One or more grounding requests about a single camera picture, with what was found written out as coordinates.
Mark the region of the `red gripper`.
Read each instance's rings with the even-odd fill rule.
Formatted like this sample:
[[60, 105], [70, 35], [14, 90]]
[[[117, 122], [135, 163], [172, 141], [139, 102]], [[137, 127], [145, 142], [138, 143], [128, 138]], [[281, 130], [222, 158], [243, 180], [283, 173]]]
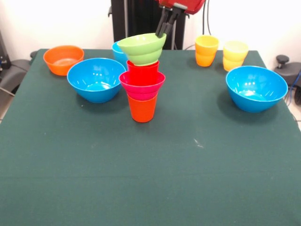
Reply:
[[194, 15], [204, 5], [205, 0], [158, 0], [162, 8], [161, 18], [156, 29], [156, 36], [161, 38], [163, 34], [168, 35], [181, 12]]

